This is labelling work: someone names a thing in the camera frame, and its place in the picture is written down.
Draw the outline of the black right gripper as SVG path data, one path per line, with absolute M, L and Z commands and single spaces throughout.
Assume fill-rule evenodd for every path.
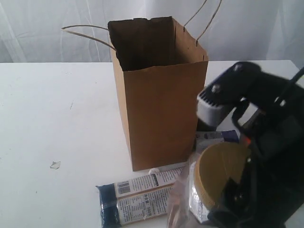
M 219 228 L 283 228 L 304 202 L 304 136 L 268 134 L 247 148 L 240 183 L 226 184 L 208 217 Z

